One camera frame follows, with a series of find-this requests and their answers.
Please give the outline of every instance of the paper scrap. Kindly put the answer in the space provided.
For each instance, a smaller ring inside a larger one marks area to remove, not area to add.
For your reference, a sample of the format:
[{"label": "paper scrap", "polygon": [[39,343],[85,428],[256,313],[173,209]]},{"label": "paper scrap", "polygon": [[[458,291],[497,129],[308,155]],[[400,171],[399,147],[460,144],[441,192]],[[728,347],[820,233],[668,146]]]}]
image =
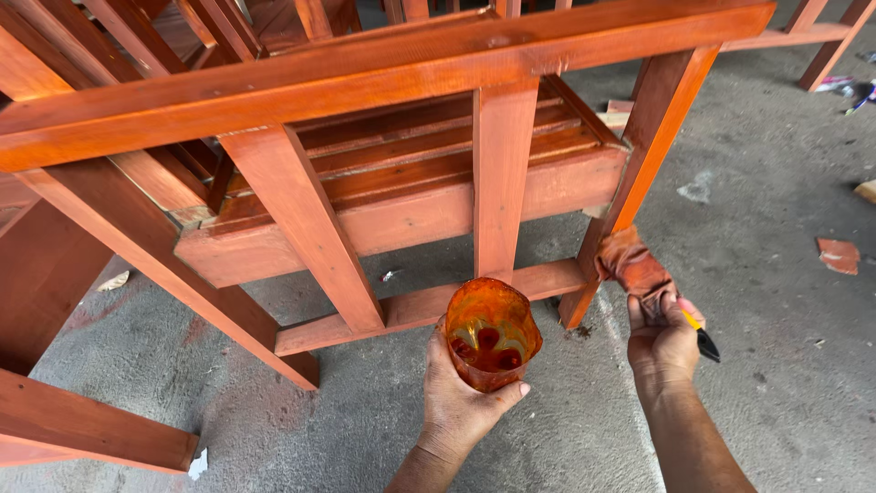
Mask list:
[{"label": "paper scrap", "polygon": [[818,258],[827,268],[842,274],[858,275],[858,261],[861,260],[861,254],[853,243],[825,238],[816,238],[816,241],[820,252]]},{"label": "paper scrap", "polygon": [[104,292],[112,291],[115,288],[121,288],[126,282],[128,282],[128,276],[130,275],[130,270],[126,270],[122,274],[119,274],[116,277],[113,277],[112,279],[98,286],[97,290],[100,292]]},{"label": "paper scrap", "polygon": [[195,481],[204,474],[207,470],[207,449],[201,450],[201,455],[192,461],[192,465],[188,467],[188,477]]}]

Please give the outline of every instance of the wooden crossbar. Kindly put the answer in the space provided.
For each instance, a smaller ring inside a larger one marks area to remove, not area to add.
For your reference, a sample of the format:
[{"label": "wooden crossbar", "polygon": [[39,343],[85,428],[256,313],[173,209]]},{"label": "wooden crossbar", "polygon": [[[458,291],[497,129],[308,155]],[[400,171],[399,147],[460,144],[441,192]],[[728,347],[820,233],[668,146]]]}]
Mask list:
[{"label": "wooden crossbar", "polygon": [[[721,5],[684,0],[652,9],[635,1],[594,4],[483,22],[478,29],[449,25],[391,39],[327,44],[247,67],[10,104],[0,113],[0,170],[38,168],[242,132],[265,122],[317,118],[720,44],[758,34],[773,9],[771,3],[747,0]],[[631,36],[639,41],[629,43]]]}]

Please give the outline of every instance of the concrete floor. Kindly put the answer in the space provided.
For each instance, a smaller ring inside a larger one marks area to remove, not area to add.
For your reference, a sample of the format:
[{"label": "concrete floor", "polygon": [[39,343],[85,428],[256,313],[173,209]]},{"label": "concrete floor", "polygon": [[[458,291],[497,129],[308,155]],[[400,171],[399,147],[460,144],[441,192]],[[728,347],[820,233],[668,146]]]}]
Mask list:
[{"label": "concrete floor", "polygon": [[[794,4],[782,3],[775,24]],[[825,17],[843,8],[830,4]],[[873,78],[876,65],[853,56],[870,49],[873,22],[833,73]],[[701,362],[696,385],[754,485],[872,491],[876,266],[832,272],[815,237],[849,239],[876,257],[876,209],[851,193],[876,178],[876,107],[844,117],[849,100],[799,90],[815,51],[720,55],[636,223],[709,319],[724,362]],[[637,70],[634,61],[564,78],[601,109],[628,96]],[[697,177],[707,204],[677,192]],[[574,255],[586,224],[581,214],[524,224],[518,266]],[[385,297],[467,278],[471,249],[471,237],[450,239],[363,265]],[[284,324],[331,310],[306,273],[245,288]],[[545,339],[527,374],[533,390],[475,448],[451,490],[662,490],[625,361],[618,287],[597,295],[588,338],[563,331],[548,301],[533,314]],[[193,482],[67,461],[0,470],[0,492],[378,491],[420,429],[430,330],[316,351],[322,384],[306,393],[135,273],[121,289],[86,296],[32,377],[199,433],[209,470]]]}]

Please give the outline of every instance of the wooden furniture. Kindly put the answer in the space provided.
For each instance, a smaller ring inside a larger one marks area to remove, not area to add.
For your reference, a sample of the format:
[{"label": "wooden furniture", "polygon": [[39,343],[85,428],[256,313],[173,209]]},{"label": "wooden furniture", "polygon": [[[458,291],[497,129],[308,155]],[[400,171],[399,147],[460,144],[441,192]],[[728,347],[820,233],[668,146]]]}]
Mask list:
[{"label": "wooden furniture", "polygon": [[[0,170],[303,389],[319,382],[307,351],[433,323],[459,285],[377,300],[360,255],[471,232],[472,277],[563,295],[562,321],[577,325],[598,285],[598,240],[632,222],[719,47],[759,34],[774,7],[626,0],[512,18],[519,3],[497,1],[321,39],[328,16],[298,0],[313,42],[264,60],[219,0],[192,0],[187,15],[225,65],[189,70],[123,0],[88,1],[105,3],[114,36],[157,63],[146,62],[154,77],[113,61],[62,0],[13,0],[34,29],[0,38],[11,55],[0,90],[14,100],[0,111]],[[642,57],[648,90],[623,139],[558,77]],[[227,153],[227,186],[214,175],[209,189],[221,205],[174,222],[147,189],[166,174],[143,150],[213,137]],[[141,157],[120,165],[130,154]],[[576,210],[593,217],[577,258],[514,269],[521,220]],[[238,286],[304,268],[336,314],[280,328]],[[169,448],[133,461],[170,468],[182,448]]]}]

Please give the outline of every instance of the wooden plank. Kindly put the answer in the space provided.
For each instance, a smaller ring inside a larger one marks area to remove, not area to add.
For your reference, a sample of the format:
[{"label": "wooden plank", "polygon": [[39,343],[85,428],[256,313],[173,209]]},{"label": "wooden plank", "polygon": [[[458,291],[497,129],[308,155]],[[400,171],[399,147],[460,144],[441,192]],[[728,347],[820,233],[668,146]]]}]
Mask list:
[{"label": "wooden plank", "polygon": [[618,194],[605,219],[590,221],[578,252],[587,287],[563,295],[560,301],[560,317],[567,328],[581,323],[599,286],[593,265],[599,240],[632,224],[717,52],[718,46],[707,46],[651,57],[624,132],[633,151]]},{"label": "wooden plank", "polygon": [[534,77],[475,91],[475,277],[511,281],[538,85]]},{"label": "wooden plank", "polygon": [[82,2],[151,77],[188,71],[133,0]]},{"label": "wooden plank", "polygon": [[823,43],[844,39],[848,36],[848,25],[820,22],[812,25],[804,32],[784,32],[778,29],[767,29],[760,36],[748,39],[727,41],[721,46],[722,52],[748,50],[753,48],[771,48],[774,46],[805,45],[807,43]]},{"label": "wooden plank", "polygon": [[[526,175],[522,220],[608,204],[617,190],[626,152],[595,147],[571,153],[566,159],[553,156],[542,161],[531,163]],[[470,156],[467,166],[471,171]],[[363,175],[349,180],[359,182]],[[579,185],[584,182],[587,187]],[[467,178],[461,183],[339,211],[337,216],[357,255],[365,256],[472,233],[472,196],[473,186]],[[269,216],[229,226],[225,231],[221,226],[187,228],[175,253],[215,286],[306,268]]]},{"label": "wooden plank", "polygon": [[839,60],[839,57],[843,55],[845,49],[855,39],[858,31],[864,27],[867,19],[873,13],[873,9],[876,9],[876,0],[854,0],[849,5],[849,8],[846,9],[843,16],[839,19],[839,24],[849,26],[849,31],[845,34],[845,38],[839,41],[824,43],[822,48],[818,50],[815,59],[809,64],[806,72],[803,73],[803,77],[800,78],[800,87],[812,92],[821,85],[824,77],[828,75],[837,63],[837,60]]},{"label": "wooden plank", "polygon": [[0,436],[0,468],[39,464],[41,462],[67,461],[79,457],[60,450],[26,445]]},{"label": "wooden plank", "polygon": [[110,41],[67,0],[9,0],[19,14],[96,85],[141,79]]},{"label": "wooden plank", "polygon": [[350,329],[383,329],[377,298],[298,136],[273,125],[219,141]]},{"label": "wooden plank", "polygon": [[[719,44],[760,33],[774,4],[680,0],[664,7],[617,1],[482,22],[477,29],[448,25],[337,49],[315,47],[251,68],[231,65],[44,97],[26,106],[13,103],[0,113],[0,170],[116,154],[256,128],[265,121],[318,118],[560,69]],[[520,37],[520,32],[528,34]],[[675,35],[678,32],[685,36]],[[640,42],[626,42],[630,36]],[[490,39],[497,37],[509,39],[509,45],[490,48]],[[422,83],[411,84],[412,78]],[[150,131],[142,132],[145,127]],[[46,141],[53,144],[45,146]]]},{"label": "wooden plank", "polygon": [[800,0],[791,20],[785,27],[788,34],[802,33],[809,30],[818,19],[818,14],[824,10],[827,0]]},{"label": "wooden plank", "polygon": [[34,169],[18,178],[268,366],[303,389],[316,388],[316,359],[274,356],[277,322],[240,287],[215,289],[175,257],[176,226],[108,159]]},{"label": "wooden plank", "polygon": [[235,54],[236,61],[256,61],[262,51],[252,27],[233,0],[188,0],[190,7],[201,18],[201,23],[210,30],[213,38],[228,52]]},{"label": "wooden plank", "polygon": [[166,473],[185,473],[198,436],[0,369],[0,437]]},{"label": "wooden plank", "polygon": [[0,368],[31,372],[111,256],[45,200],[0,228]]},{"label": "wooden plank", "polygon": [[402,0],[405,8],[405,21],[417,22],[429,19],[428,0]]},{"label": "wooden plank", "polygon": [[[0,2],[0,36],[4,69],[0,91],[13,101],[59,94],[95,85],[9,5]],[[49,69],[40,66],[40,62]],[[20,68],[11,64],[17,63]],[[22,87],[34,85],[32,89]]]},{"label": "wooden plank", "polygon": [[321,0],[294,0],[294,2],[298,18],[301,19],[304,32],[307,33],[307,39],[316,40],[332,37],[329,17],[326,16]]},{"label": "wooden plank", "polygon": [[164,147],[108,156],[151,200],[181,224],[213,217],[208,189]]},{"label": "wooden plank", "polygon": [[[513,272],[511,283],[534,301],[581,289],[586,280],[576,261],[565,259],[519,268]],[[447,311],[450,297],[462,285],[452,282],[380,300],[386,313],[386,328],[378,333],[352,332],[338,315],[284,328],[277,333],[276,353],[293,354],[434,324]]]}]

